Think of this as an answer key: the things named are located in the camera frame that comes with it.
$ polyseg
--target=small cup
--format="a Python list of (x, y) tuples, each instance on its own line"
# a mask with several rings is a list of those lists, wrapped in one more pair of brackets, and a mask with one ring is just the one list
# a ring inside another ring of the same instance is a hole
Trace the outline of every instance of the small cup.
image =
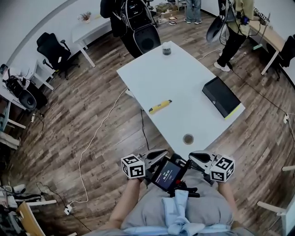
[(194, 142), (194, 136), (192, 136), (191, 134), (186, 134), (185, 136), (183, 136), (183, 142), (186, 145), (191, 145)]
[(162, 52), (166, 56), (170, 55), (171, 54), (171, 44), (168, 42), (164, 42), (162, 45)]

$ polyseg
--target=extension cord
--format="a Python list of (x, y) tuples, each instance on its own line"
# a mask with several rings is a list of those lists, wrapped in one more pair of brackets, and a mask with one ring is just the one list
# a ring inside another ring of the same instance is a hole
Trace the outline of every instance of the extension cord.
[(287, 122), (290, 122), (290, 117), (289, 117), (288, 114), (286, 114), (286, 115), (284, 116), (283, 122), (284, 122), (284, 124), (286, 124)]
[(68, 204), (68, 205), (66, 206), (64, 212), (65, 212), (67, 215), (69, 215), (69, 214), (71, 213), (72, 209), (73, 209), (73, 208)]
[(34, 113), (33, 116), (32, 116), (31, 123), (33, 123), (34, 120), (35, 120), (35, 113)]

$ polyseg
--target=black box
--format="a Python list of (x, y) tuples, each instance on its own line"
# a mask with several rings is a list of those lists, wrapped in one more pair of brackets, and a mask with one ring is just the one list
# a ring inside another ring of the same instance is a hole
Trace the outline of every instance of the black box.
[(241, 103), (219, 77), (206, 83), (202, 91), (224, 118), (227, 118)]

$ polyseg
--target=potted plant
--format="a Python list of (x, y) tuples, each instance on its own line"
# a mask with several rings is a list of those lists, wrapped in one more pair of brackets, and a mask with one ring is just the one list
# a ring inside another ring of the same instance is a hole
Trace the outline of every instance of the potted plant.
[(91, 15), (91, 12), (80, 14), (80, 17), (78, 17), (78, 20), (82, 20), (83, 22), (88, 24), (90, 22), (90, 15)]

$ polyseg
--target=white chair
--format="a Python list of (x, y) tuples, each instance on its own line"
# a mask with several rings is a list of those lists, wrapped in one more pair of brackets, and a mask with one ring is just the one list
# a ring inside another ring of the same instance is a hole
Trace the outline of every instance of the white chair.
[[(295, 170), (294, 166), (285, 166), (282, 171), (292, 171)], [(273, 206), (264, 202), (257, 202), (257, 205), (263, 207), (272, 212), (276, 212), (278, 216), (282, 218), (283, 236), (288, 235), (292, 229), (295, 227), (295, 195), (293, 196), (291, 202), (286, 209)]]

